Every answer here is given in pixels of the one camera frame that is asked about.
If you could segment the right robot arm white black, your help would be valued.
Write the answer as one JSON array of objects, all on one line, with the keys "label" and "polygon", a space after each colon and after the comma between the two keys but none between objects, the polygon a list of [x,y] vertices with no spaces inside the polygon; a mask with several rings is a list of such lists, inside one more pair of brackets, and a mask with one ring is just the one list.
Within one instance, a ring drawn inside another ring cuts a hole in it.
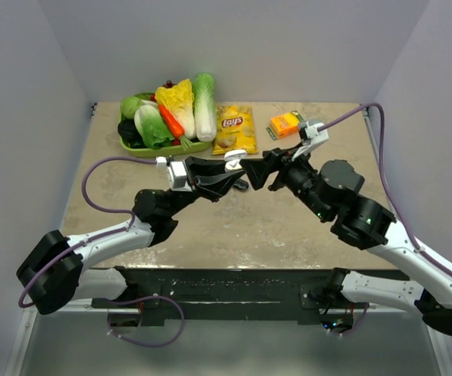
[{"label": "right robot arm white black", "polygon": [[391,280],[334,268],[310,297],[335,308],[368,303],[412,312],[430,328],[452,336],[452,262],[409,237],[390,210],[361,195],[364,178],[347,161],[328,161],[316,170],[307,157],[292,154],[274,149],[240,165],[254,190],[274,174],[269,190],[288,188],[321,222],[331,224],[340,241],[386,260],[408,277]]}]

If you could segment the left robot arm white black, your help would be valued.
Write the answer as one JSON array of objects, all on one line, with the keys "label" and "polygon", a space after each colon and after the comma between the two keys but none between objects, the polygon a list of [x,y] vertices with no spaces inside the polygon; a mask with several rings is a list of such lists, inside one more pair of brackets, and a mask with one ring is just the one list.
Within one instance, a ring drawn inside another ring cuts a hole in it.
[{"label": "left robot arm white black", "polygon": [[90,269],[116,255],[165,242],[178,226],[174,215],[200,198],[218,201],[244,175],[238,162],[197,157],[129,160],[165,168],[168,190],[140,190],[133,208],[122,210],[129,219],[117,225],[69,237],[59,230],[44,235],[16,272],[24,288],[19,307],[35,306],[46,315],[82,298],[131,306],[137,298],[134,284],[117,270],[94,274]]}]

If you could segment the black earbud charging case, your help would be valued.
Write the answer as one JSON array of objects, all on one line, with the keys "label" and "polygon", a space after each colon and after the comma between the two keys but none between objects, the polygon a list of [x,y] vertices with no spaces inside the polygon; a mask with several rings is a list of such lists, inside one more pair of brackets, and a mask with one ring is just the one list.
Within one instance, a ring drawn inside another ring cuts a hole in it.
[{"label": "black earbud charging case", "polygon": [[238,179],[235,182],[234,187],[241,192],[246,192],[249,189],[249,184],[242,179]]}]

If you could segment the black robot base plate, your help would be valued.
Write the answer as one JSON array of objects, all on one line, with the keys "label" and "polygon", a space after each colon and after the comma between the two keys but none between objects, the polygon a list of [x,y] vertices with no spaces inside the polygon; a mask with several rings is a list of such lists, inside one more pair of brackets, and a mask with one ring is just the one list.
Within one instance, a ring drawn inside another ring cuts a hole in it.
[{"label": "black robot base plate", "polygon": [[126,302],[141,308],[142,325],[165,320],[294,321],[320,324],[320,314],[355,312],[363,303],[326,298],[329,269],[127,269],[127,289],[113,302],[95,298],[95,309]]}]

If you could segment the white earbud charging case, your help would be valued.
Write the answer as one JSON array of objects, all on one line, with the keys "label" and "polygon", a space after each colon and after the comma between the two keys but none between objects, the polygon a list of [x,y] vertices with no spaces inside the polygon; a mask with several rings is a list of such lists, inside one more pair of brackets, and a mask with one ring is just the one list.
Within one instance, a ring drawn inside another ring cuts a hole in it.
[{"label": "white earbud charging case", "polygon": [[225,171],[231,172],[237,169],[242,169],[240,161],[248,155],[246,150],[231,150],[224,154]]}]

